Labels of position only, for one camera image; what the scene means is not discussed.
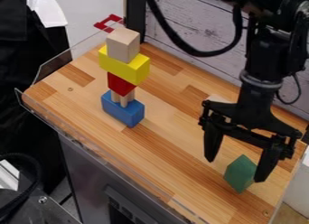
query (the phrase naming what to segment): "floor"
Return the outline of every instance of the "floor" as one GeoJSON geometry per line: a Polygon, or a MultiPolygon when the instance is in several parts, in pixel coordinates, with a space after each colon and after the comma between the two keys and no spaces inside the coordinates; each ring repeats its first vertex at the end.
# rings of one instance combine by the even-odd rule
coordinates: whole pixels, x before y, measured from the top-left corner
{"type": "Polygon", "coordinates": [[[273,224],[308,224],[309,220],[283,203],[273,224]]]}

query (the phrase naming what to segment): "wooden tabletop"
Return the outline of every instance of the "wooden tabletop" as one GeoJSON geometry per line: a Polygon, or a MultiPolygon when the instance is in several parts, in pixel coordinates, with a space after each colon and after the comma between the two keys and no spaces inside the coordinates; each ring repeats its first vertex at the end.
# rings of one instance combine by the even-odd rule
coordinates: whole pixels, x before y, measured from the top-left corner
{"type": "MultiPolygon", "coordinates": [[[[100,96],[108,87],[107,73],[98,66],[98,48],[31,86],[23,101],[65,132],[85,136],[83,144],[188,219],[202,223],[195,213],[209,223],[267,223],[305,144],[298,142],[294,158],[280,162],[266,182],[239,195],[222,175],[242,154],[258,163],[261,150],[224,137],[215,162],[208,163],[197,124],[204,99],[235,102],[239,88],[144,43],[141,52],[151,58],[151,73],[136,89],[136,98],[145,104],[145,119],[128,128],[101,108],[100,96]]],[[[304,131],[303,119],[278,107],[273,111],[304,131]]]]}

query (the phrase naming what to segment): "clear acrylic panel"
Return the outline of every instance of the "clear acrylic panel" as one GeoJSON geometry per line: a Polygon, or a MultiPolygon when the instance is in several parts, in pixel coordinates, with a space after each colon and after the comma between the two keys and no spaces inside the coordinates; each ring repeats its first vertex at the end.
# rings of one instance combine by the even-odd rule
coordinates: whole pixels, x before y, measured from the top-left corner
{"type": "MultiPolygon", "coordinates": [[[[123,26],[122,21],[111,24],[107,29],[117,28],[119,26],[123,26]]],[[[64,51],[58,56],[45,62],[39,68],[38,73],[33,81],[33,84],[39,82],[40,80],[49,76],[54,71],[68,64],[72,60],[77,59],[86,52],[102,44],[106,40],[107,35],[108,33],[106,33],[104,30],[99,31],[94,35],[90,36],[89,38],[85,39],[84,41],[79,42],[72,48],[64,51]]],[[[79,133],[78,130],[74,129],[70,124],[62,120],[56,114],[53,114],[50,110],[47,110],[45,107],[42,107],[33,98],[30,98],[19,89],[15,89],[15,93],[22,107],[24,107],[30,113],[40,118],[41,121],[46,123],[48,126],[52,127],[60,135],[69,138],[72,142],[76,144],[76,146],[81,147],[88,153],[92,154],[98,161],[104,164],[109,170],[116,173],[119,177],[127,181],[130,185],[132,185],[133,187],[135,187],[144,194],[149,194],[149,191],[155,191],[155,195],[151,196],[153,202],[163,207],[166,211],[171,213],[171,215],[175,216],[180,221],[180,223],[188,223],[188,222],[201,223],[201,224],[208,223],[207,221],[199,217],[197,214],[195,214],[192,210],[183,205],[180,201],[178,201],[175,198],[172,198],[166,192],[158,188],[156,185],[149,182],[138,172],[135,172],[128,165],[125,165],[123,162],[118,160],[114,155],[94,144],[86,136],[79,133]],[[121,169],[126,169],[131,176],[133,175],[134,178],[138,178],[138,180],[142,182],[142,184],[137,183],[135,180],[131,179],[131,177],[128,176],[127,174],[122,173],[121,169]],[[168,198],[169,204],[171,206],[164,203],[160,198],[168,198]]]]}

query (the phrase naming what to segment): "wooden block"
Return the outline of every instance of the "wooden block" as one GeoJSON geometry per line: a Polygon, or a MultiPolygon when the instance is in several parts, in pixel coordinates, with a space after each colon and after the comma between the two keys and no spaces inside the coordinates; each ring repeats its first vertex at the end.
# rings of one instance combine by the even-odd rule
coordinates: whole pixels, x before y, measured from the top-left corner
{"type": "Polygon", "coordinates": [[[108,87],[109,89],[119,94],[121,97],[124,97],[129,92],[131,92],[136,87],[136,85],[129,83],[120,77],[108,72],[108,87]]]}
{"type": "Polygon", "coordinates": [[[140,50],[139,33],[125,27],[116,28],[107,37],[108,57],[129,63],[140,50]]]}
{"type": "Polygon", "coordinates": [[[129,102],[133,101],[136,98],[136,92],[131,90],[130,93],[127,95],[127,100],[129,102]]]}
{"type": "Polygon", "coordinates": [[[227,167],[224,179],[237,193],[242,193],[254,182],[256,169],[257,166],[250,159],[241,155],[227,167]]]}
{"type": "Polygon", "coordinates": [[[119,101],[120,101],[120,96],[119,96],[119,94],[117,94],[115,91],[111,90],[111,91],[110,91],[110,95],[111,95],[111,100],[112,100],[114,103],[119,103],[119,101]]]}
{"type": "Polygon", "coordinates": [[[111,100],[110,90],[101,97],[101,102],[104,111],[129,127],[136,126],[145,116],[145,106],[142,103],[133,100],[127,107],[121,107],[111,100]]]}
{"type": "Polygon", "coordinates": [[[120,97],[120,105],[121,107],[126,107],[128,102],[128,95],[124,97],[120,97]]]}
{"type": "Polygon", "coordinates": [[[98,51],[99,66],[134,85],[139,85],[149,74],[150,59],[143,54],[137,54],[129,63],[117,61],[108,57],[107,46],[98,51]]]}

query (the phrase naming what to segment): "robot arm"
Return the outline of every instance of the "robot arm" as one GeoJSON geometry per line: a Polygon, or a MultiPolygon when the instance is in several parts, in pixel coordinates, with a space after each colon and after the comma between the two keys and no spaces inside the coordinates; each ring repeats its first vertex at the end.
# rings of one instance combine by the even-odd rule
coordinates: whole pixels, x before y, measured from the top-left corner
{"type": "Polygon", "coordinates": [[[236,46],[243,25],[241,10],[249,13],[247,34],[247,62],[240,73],[242,81],[236,104],[203,101],[199,125],[205,131],[204,154],[212,162],[223,136],[228,135],[263,149],[255,174],[256,182],[263,182],[279,160],[292,158],[295,142],[302,133],[277,119],[271,112],[274,96],[280,98],[283,78],[304,70],[308,53],[309,0],[222,0],[233,5],[235,37],[230,45],[217,51],[199,51],[185,42],[165,21],[155,0],[146,0],[158,23],[180,49],[198,57],[222,54],[236,46]],[[253,132],[266,130],[271,137],[253,132]]]}

